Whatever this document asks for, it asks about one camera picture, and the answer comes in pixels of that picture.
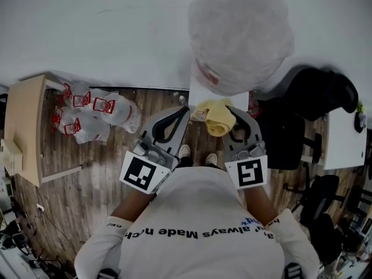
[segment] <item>white wall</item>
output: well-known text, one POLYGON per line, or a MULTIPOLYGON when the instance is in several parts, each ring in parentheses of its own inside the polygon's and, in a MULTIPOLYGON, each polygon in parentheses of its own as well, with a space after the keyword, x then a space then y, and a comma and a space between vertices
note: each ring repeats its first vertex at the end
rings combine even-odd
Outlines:
MULTIPOLYGON (((188 88, 191 1, 0 0, 0 83, 56 70, 110 85, 188 88)), ((296 64, 332 65, 370 97, 372 0, 286 1, 296 51, 268 86, 296 64)))

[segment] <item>yellow cloth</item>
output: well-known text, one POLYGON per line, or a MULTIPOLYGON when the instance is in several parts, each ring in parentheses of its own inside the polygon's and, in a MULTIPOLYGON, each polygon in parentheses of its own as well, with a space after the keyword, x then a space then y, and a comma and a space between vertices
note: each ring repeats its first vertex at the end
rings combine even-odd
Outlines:
POLYGON ((205 124, 209 134, 214 137, 222 137, 229 133, 237 121, 226 105, 233 106, 229 98, 205 100, 199 103, 194 111, 194 114, 208 111, 205 116, 205 124))

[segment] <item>white sneaker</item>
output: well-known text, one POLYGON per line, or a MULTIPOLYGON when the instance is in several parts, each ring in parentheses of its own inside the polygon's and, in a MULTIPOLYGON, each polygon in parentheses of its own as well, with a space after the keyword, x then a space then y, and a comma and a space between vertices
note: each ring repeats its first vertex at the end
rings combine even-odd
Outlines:
POLYGON ((205 159, 205 164, 214 164, 217 165, 217 154, 216 153, 210 153, 207 158, 205 159))
POLYGON ((186 144, 182 145, 178 152, 178 158, 181 159, 182 157, 191 157, 191 149, 186 144))

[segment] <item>person's left arm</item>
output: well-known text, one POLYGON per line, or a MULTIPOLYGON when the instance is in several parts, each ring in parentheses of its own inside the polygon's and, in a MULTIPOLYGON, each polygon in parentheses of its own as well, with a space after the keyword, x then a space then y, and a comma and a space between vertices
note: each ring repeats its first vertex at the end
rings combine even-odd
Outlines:
POLYGON ((81 247, 75 258, 79 279, 97 278, 110 251, 122 244, 128 228, 146 209, 154 195, 133 191, 81 247))

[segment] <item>wooden floor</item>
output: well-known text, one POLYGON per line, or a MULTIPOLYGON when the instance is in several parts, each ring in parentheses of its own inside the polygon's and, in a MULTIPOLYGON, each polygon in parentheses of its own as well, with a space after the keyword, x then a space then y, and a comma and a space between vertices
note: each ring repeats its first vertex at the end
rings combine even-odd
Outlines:
MULTIPOLYGON (((136 102, 143 114, 142 121, 162 109, 180 105, 178 96, 174 96, 173 91, 127 89, 120 90, 120 94, 136 102)), ((188 98, 187 93, 180 94, 188 98)), ((62 262, 73 263, 82 243, 131 190, 119 181, 119 175, 124 154, 133 147, 136 135, 112 127, 106 145, 99 142, 77 145, 73 137, 52 132, 50 125, 56 95, 49 91, 45 98, 41 141, 44 175, 80 164, 83 164, 84 169, 79 173, 45 183, 40 189, 16 176, 15 197, 28 214, 34 229, 37 229, 36 235, 32 237, 31 234, 30 237, 36 253, 39 254, 45 249, 44 253, 49 257, 58 256, 62 262), (34 217, 37 215, 36 203, 45 207, 45 214, 50 220, 45 216, 34 217)), ((313 137, 316 131, 325 138, 325 122, 318 120, 307 123, 307 137, 313 137)), ((208 153, 216 152, 219 156, 219 166, 223 167, 222 140, 207 135, 203 123, 191 122, 185 141, 191 146, 196 165, 199 165, 208 153)), ((344 195, 357 180, 352 169, 333 170, 331 173, 340 176, 339 195, 344 195)), ((316 174, 324 174, 321 166, 311 167, 310 175, 314 177, 316 174)), ((270 198, 278 210, 293 207, 299 198, 298 195, 284 191, 283 183, 302 188, 304 180, 303 167, 295 171, 271 171, 268 188, 270 198)), ((337 222, 343 214, 342 211, 339 204, 334 202, 328 212, 333 221, 337 222)))

